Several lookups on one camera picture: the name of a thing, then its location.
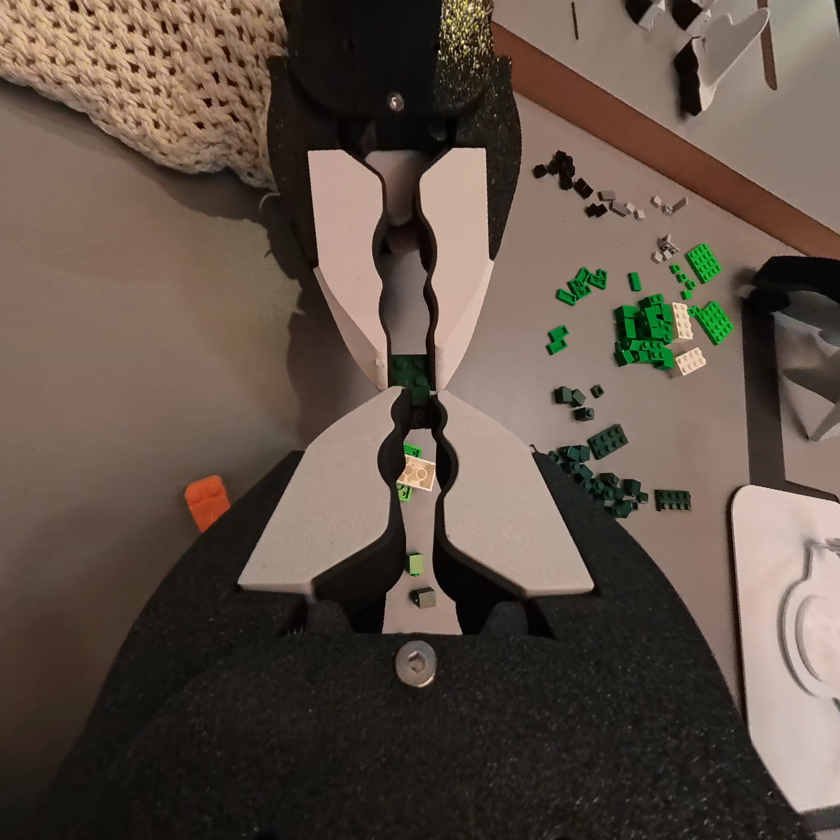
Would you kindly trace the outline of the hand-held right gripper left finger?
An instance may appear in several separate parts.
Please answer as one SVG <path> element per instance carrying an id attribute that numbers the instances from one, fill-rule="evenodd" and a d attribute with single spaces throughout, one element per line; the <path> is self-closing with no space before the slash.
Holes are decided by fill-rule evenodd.
<path id="1" fill-rule="evenodd" d="M 370 605 L 403 572 L 396 481 L 405 468 L 405 390 L 388 389 L 306 449 L 242 570 L 247 591 Z"/>

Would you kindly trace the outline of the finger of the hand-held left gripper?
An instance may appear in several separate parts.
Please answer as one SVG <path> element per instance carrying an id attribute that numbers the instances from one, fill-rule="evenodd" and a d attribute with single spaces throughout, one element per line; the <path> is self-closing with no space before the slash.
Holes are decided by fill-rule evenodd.
<path id="1" fill-rule="evenodd" d="M 418 208 L 433 240 L 434 389 L 443 391 L 473 338 L 494 266 L 489 255 L 487 152 L 455 148 L 422 174 Z"/>
<path id="2" fill-rule="evenodd" d="M 382 322 L 382 277 L 376 256 L 385 232 L 385 184 L 344 150 L 309 152 L 316 234 L 314 275 L 341 337 L 364 375 L 388 388 L 390 349 Z"/>

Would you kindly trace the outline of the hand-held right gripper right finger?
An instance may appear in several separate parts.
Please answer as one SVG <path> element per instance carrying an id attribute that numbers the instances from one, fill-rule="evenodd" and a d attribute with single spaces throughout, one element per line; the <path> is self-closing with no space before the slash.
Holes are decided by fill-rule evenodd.
<path id="1" fill-rule="evenodd" d="M 579 595 L 594 582 L 531 449 L 451 392 L 436 414 L 434 573 L 459 605 Z"/>

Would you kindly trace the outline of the dark green lego brick stack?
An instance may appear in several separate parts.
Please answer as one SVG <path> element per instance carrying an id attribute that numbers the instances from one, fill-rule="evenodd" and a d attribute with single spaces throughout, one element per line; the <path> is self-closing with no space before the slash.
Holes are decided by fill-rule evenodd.
<path id="1" fill-rule="evenodd" d="M 413 406 L 428 404 L 433 369 L 426 353 L 391 353 L 387 372 L 388 385 L 407 389 Z"/>

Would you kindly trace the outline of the person's left forearm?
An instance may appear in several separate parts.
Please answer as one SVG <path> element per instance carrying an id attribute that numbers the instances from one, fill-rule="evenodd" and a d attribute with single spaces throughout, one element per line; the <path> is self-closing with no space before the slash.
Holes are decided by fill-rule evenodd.
<path id="1" fill-rule="evenodd" d="M 1 75 L 158 165 L 273 188 L 277 1 L 2 1 Z"/>

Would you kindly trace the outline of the green lego base, tan brick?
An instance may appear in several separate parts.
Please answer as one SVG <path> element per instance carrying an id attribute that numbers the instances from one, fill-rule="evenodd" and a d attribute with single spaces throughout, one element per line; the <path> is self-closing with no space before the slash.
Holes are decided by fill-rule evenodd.
<path id="1" fill-rule="evenodd" d="M 405 466 L 395 485 L 400 502 L 408 502 L 417 491 L 431 492 L 436 481 L 436 465 L 433 461 L 423 458 L 423 450 L 419 446 L 404 443 Z"/>

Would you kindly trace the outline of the scattered dark green lego pieces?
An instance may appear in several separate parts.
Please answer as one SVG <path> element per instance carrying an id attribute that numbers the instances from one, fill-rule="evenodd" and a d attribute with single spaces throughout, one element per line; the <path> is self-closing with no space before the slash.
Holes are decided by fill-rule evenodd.
<path id="1" fill-rule="evenodd" d="M 604 459 L 627 444 L 628 437 L 623 426 L 615 423 L 593 433 L 583 443 L 566 444 L 550 450 L 548 457 L 615 520 L 629 518 L 634 511 L 651 501 L 660 512 L 691 511 L 692 499 L 688 490 L 657 488 L 648 492 L 639 479 L 621 477 L 599 467 Z"/>

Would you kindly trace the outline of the small black lego pieces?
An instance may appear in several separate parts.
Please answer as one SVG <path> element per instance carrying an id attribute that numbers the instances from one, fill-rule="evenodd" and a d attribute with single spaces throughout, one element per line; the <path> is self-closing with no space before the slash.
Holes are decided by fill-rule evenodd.
<path id="1" fill-rule="evenodd" d="M 593 187 L 581 176 L 576 174 L 574 158 L 562 150 L 557 150 L 547 163 L 533 166 L 531 174 L 535 179 L 547 176 L 555 177 L 559 189 L 574 191 L 581 198 L 587 199 L 593 195 Z"/>

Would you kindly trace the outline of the small grey lego pieces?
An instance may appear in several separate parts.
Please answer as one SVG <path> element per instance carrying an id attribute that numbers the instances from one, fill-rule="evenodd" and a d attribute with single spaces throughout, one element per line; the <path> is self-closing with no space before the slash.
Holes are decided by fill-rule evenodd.
<path id="1" fill-rule="evenodd" d="M 661 196 L 653 195 L 650 200 L 652 209 L 666 217 L 672 217 L 687 206 L 688 195 L 682 196 L 678 201 L 668 203 Z M 639 222 L 647 218 L 645 210 L 634 203 L 618 200 L 614 191 L 599 191 L 596 200 L 584 207 L 584 215 L 589 218 L 600 218 L 607 213 L 615 214 L 621 218 L 630 217 Z M 680 248 L 675 244 L 671 234 L 664 234 L 657 239 L 656 252 L 652 255 L 654 262 L 660 263 L 676 256 Z"/>

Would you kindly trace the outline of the pile of bright green lego pieces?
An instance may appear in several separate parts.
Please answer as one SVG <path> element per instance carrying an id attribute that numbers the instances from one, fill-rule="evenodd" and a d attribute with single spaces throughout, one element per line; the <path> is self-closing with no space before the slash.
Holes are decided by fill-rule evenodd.
<path id="1" fill-rule="evenodd" d="M 734 323 L 719 301 L 710 300 L 703 306 L 686 304 L 693 300 L 693 291 L 698 284 L 707 284 L 721 273 L 717 256 L 709 244 L 701 243 L 685 252 L 684 257 L 693 272 L 693 279 L 676 262 L 668 266 L 671 276 L 680 285 L 680 300 L 668 301 L 664 295 L 657 293 L 613 311 L 616 335 L 613 358 L 618 366 L 647 364 L 672 375 L 686 376 L 706 364 L 698 348 L 675 352 L 677 344 L 694 340 L 695 325 L 716 347 L 723 344 L 733 332 Z M 605 291 L 607 284 L 608 274 L 605 269 L 593 271 L 583 266 L 566 282 L 565 287 L 556 290 L 555 298 L 572 307 L 594 289 Z M 547 334 L 549 341 L 546 351 L 549 354 L 568 349 L 569 330 L 565 325 Z"/>

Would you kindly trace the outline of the orange brick separator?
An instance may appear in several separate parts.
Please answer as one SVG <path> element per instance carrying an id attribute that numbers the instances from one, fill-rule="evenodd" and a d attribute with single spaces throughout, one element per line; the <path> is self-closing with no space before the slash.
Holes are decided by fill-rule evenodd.
<path id="1" fill-rule="evenodd" d="M 197 479 L 186 486 L 184 499 L 200 533 L 204 533 L 230 508 L 231 501 L 221 476 Z"/>

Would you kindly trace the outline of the white round-cornered base plate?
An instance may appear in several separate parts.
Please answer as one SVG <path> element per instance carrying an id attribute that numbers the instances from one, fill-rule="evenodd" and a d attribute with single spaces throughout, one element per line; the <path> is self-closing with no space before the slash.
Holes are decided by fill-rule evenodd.
<path id="1" fill-rule="evenodd" d="M 793 809 L 838 824 L 839 506 L 761 486 L 731 502 L 749 734 Z"/>

